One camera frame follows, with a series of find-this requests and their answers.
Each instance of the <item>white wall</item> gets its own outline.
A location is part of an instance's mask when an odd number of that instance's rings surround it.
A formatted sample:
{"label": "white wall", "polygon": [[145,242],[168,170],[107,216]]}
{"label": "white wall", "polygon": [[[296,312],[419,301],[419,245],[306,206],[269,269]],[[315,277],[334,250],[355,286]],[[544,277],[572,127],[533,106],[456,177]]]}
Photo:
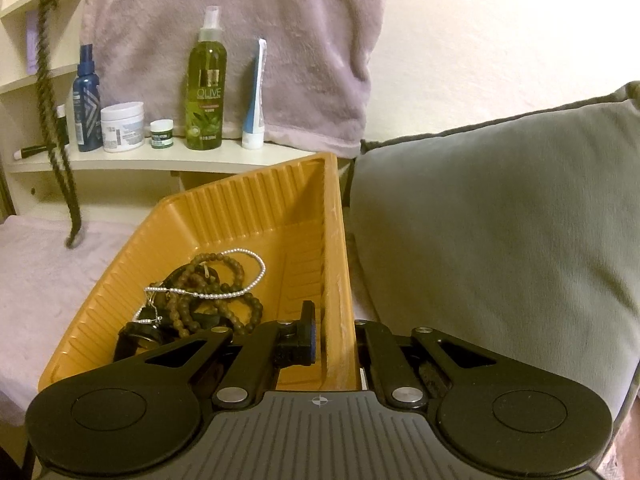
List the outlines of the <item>white wall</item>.
{"label": "white wall", "polygon": [[368,139],[437,132],[640,79],[640,0],[388,0]]}

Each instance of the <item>gray pillow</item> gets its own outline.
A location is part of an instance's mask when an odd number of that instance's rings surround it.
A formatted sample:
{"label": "gray pillow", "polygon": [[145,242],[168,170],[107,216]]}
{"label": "gray pillow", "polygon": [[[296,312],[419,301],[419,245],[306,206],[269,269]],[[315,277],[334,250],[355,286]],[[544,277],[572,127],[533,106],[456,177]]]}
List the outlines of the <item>gray pillow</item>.
{"label": "gray pillow", "polygon": [[617,427],[640,370],[640,83],[372,147],[351,221],[381,321],[585,384]]}

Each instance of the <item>gray ribbed surface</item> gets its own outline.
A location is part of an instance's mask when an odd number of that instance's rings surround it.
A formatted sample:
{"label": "gray ribbed surface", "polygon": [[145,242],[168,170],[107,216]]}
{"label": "gray ribbed surface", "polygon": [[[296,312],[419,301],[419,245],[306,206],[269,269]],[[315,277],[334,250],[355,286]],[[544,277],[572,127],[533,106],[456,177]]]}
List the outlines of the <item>gray ribbed surface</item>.
{"label": "gray ribbed surface", "polygon": [[[318,406],[319,396],[324,397]],[[43,480],[65,477],[48,473]],[[427,421],[388,410],[373,392],[269,392],[256,408],[215,417],[188,452],[137,480],[489,480],[460,462]],[[575,480],[595,480],[583,473]]]}

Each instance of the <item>blue spray bottle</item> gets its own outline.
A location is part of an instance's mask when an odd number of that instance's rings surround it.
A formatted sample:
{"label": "blue spray bottle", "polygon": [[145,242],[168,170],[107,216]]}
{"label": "blue spray bottle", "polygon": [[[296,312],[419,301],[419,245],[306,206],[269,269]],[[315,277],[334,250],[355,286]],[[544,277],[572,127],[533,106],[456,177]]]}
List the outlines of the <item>blue spray bottle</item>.
{"label": "blue spray bottle", "polygon": [[93,45],[80,46],[78,77],[74,81],[74,117],[76,138],[81,152],[90,152],[102,146],[100,126],[100,79],[95,73]]}

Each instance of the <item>yellow bin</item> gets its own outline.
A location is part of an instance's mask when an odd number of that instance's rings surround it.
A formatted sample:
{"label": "yellow bin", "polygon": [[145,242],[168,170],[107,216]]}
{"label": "yellow bin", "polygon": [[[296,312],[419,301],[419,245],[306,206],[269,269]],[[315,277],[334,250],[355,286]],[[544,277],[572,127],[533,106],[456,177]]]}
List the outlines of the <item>yellow bin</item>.
{"label": "yellow bin", "polygon": [[[118,331],[145,302],[145,286],[196,254],[236,247],[255,251],[266,264],[264,278],[252,290],[264,305],[263,321],[297,319],[303,300],[316,304],[316,364],[284,369],[278,388],[356,389],[337,161],[328,153],[232,176],[159,202],[76,314],[39,389],[110,363]],[[259,267],[244,256],[234,254],[248,283]],[[216,269],[228,278],[220,266]],[[246,317],[244,304],[236,301],[231,308]]]}

